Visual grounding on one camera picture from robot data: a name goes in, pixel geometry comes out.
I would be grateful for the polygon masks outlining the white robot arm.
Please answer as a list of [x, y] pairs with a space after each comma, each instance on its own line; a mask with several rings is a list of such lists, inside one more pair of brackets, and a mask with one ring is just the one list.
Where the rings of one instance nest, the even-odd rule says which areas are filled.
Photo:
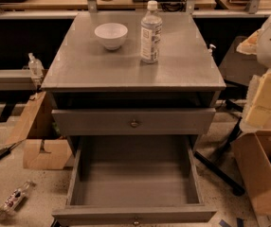
[[261, 128], [271, 116], [271, 15], [258, 33], [257, 60], [268, 70], [249, 86], [243, 121], [253, 128]]

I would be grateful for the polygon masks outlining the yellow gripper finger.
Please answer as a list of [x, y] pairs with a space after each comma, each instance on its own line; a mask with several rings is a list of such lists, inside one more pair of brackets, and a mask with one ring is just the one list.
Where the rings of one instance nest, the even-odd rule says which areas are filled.
[[271, 116], [271, 69], [249, 82], [243, 122], [251, 128], [261, 128]]

